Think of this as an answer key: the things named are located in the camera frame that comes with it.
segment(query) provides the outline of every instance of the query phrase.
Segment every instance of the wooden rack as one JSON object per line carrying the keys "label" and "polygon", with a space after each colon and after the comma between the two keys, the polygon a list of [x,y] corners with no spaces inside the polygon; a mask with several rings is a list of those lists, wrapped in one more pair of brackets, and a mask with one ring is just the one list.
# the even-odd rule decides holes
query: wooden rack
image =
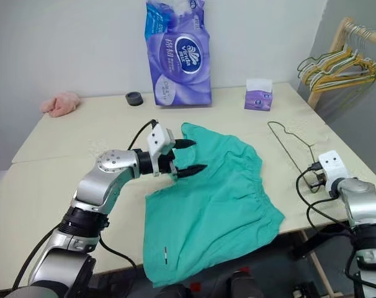
{"label": "wooden rack", "polygon": [[[330,52],[335,52],[342,49],[342,47],[346,43],[347,33],[349,33],[352,29],[352,25],[354,25],[354,19],[351,17],[345,17],[341,21],[337,29],[336,35],[334,36],[333,43],[331,44]],[[358,30],[356,32],[356,35],[364,37],[365,32],[366,28],[363,28]],[[376,32],[373,32],[369,37],[366,38],[366,40],[370,40],[371,42],[376,43]],[[311,106],[312,109],[315,110],[321,95],[322,91],[311,93],[310,98],[308,100],[308,104]]]}

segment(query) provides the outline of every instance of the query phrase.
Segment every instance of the gray floor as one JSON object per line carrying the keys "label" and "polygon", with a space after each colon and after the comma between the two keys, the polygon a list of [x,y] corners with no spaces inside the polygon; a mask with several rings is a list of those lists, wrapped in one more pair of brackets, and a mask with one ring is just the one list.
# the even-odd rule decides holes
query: gray floor
{"label": "gray floor", "polygon": [[[182,283],[186,287],[190,287],[192,282],[201,283],[201,291],[195,293],[195,297],[224,298],[226,297],[226,280],[230,275],[240,268],[249,267],[250,273],[256,278],[268,298],[292,297],[292,289],[295,285],[310,281],[316,284],[320,294],[326,294],[310,259],[293,261],[289,257],[290,242],[290,237],[278,238],[276,244],[266,250],[208,268]],[[332,239],[316,250],[335,292],[353,293],[352,282],[344,275],[345,262],[350,252],[351,246],[345,238]],[[113,280],[123,281],[131,276],[131,273],[120,274],[120,276],[113,276]],[[136,281],[129,297],[154,297],[160,289],[153,288],[152,283],[145,278],[142,269],[140,275],[141,277]],[[123,297],[123,290],[120,291],[120,297]]]}

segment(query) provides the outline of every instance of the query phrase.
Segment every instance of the tissue package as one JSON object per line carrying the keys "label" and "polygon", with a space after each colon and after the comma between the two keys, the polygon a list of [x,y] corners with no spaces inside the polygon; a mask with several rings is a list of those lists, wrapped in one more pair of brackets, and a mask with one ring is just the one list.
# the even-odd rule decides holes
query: tissue package
{"label": "tissue package", "polygon": [[145,40],[159,106],[211,104],[204,0],[147,0]]}

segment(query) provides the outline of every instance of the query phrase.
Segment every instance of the white wall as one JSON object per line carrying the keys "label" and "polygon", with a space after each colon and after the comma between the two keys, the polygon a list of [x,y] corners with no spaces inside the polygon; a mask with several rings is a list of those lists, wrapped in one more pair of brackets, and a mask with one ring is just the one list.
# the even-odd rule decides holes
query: white wall
{"label": "white wall", "polygon": [[[207,0],[213,87],[289,81],[326,0]],[[150,91],[144,0],[0,0],[0,169],[58,91]]]}

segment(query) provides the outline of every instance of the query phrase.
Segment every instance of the purple tissue pack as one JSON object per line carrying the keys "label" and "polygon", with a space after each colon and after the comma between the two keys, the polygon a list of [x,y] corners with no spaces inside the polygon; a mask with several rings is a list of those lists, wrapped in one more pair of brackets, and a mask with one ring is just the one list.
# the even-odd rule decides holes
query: purple tissue pack
{"label": "purple tissue pack", "polygon": [[261,90],[246,91],[244,108],[248,110],[270,111],[272,93]]}
{"label": "purple tissue pack", "polygon": [[178,14],[162,0],[146,1],[145,40],[155,103],[209,105],[210,36],[204,25],[204,0],[174,2],[187,10]]}

